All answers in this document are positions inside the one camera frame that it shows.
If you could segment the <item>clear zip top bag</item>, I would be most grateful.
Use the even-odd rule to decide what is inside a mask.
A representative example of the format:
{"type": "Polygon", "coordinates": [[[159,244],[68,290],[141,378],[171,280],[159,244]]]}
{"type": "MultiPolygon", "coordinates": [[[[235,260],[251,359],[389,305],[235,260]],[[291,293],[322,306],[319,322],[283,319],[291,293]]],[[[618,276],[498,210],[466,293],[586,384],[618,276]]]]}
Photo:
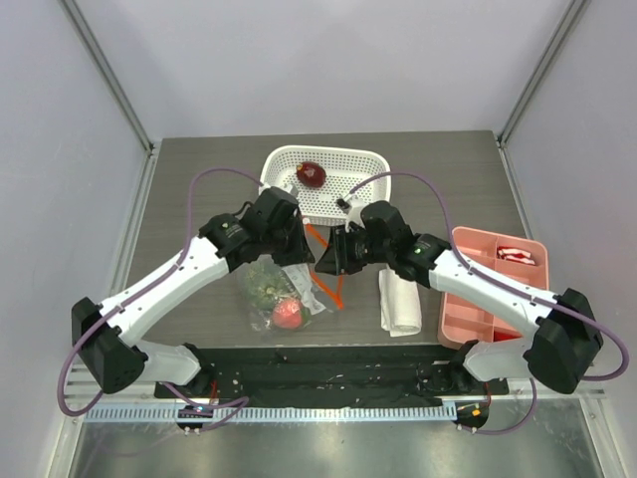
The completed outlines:
{"type": "MultiPolygon", "coordinates": [[[[268,256],[263,256],[255,262],[274,263],[273,259],[268,256]]],[[[341,311],[344,308],[344,301],[342,297],[343,278],[341,276],[331,280],[324,279],[315,271],[315,267],[309,264],[287,267],[277,265],[287,276],[291,289],[285,299],[295,298],[299,300],[303,304],[304,316],[304,323],[300,328],[295,330],[280,329],[272,322],[274,309],[271,311],[256,309],[248,302],[245,296],[243,280],[246,271],[251,264],[239,269],[237,282],[243,303],[247,309],[248,324],[250,329],[256,333],[267,334],[299,332],[318,320],[327,317],[329,314],[341,311]]]]}

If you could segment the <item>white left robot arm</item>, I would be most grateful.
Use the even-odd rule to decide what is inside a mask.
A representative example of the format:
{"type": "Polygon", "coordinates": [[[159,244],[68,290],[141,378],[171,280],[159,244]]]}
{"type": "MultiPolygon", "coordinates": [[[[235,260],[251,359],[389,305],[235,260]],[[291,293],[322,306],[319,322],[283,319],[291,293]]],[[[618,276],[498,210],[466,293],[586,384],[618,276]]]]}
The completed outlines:
{"type": "Polygon", "coordinates": [[[191,295],[264,255],[279,266],[315,259],[291,186],[264,188],[240,217],[212,217],[175,257],[119,294],[98,304],[78,301],[72,308],[73,343],[101,391],[117,393],[137,381],[170,382],[189,396],[204,395],[212,373],[195,347],[143,337],[191,295]]]}

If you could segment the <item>dark red fake fruit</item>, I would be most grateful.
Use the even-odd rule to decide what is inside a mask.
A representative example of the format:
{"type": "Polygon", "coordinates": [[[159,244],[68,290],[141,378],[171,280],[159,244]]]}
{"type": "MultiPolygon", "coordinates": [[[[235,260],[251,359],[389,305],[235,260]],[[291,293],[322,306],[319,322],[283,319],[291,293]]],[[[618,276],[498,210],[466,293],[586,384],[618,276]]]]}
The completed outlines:
{"type": "Polygon", "coordinates": [[[325,184],[326,172],[315,162],[303,161],[297,165],[296,178],[303,186],[318,189],[325,184]]]}

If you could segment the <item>green fake broccoli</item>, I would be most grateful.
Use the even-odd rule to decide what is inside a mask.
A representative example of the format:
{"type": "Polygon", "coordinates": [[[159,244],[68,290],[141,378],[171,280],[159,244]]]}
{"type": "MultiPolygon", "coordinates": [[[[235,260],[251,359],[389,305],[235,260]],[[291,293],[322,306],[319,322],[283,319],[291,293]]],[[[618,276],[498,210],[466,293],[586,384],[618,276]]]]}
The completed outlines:
{"type": "Polygon", "coordinates": [[[287,276],[274,263],[251,264],[243,280],[248,302],[256,309],[273,310],[291,291],[287,276]]]}

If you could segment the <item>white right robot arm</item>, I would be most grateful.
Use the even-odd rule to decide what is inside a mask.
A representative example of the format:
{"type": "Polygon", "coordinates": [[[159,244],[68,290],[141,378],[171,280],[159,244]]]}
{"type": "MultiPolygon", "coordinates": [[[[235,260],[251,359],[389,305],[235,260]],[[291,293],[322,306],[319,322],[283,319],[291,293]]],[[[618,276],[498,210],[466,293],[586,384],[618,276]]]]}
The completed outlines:
{"type": "Polygon", "coordinates": [[[496,378],[533,378],[575,392],[603,346],[585,295],[542,290],[490,269],[432,234],[418,234],[386,201],[340,199],[345,222],[330,229],[320,273],[352,275],[382,264],[399,279],[456,296],[508,323],[514,340],[465,342],[449,369],[455,389],[475,391],[496,378]]]}

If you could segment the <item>red fake tomato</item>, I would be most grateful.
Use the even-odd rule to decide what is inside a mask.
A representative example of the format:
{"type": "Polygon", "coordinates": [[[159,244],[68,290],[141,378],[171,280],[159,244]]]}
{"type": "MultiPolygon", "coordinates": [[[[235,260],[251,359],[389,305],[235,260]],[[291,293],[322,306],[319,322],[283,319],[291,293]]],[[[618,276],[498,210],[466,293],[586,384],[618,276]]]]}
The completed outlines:
{"type": "Polygon", "coordinates": [[[303,304],[295,298],[282,300],[273,310],[273,324],[285,330],[295,330],[304,323],[303,304]]]}

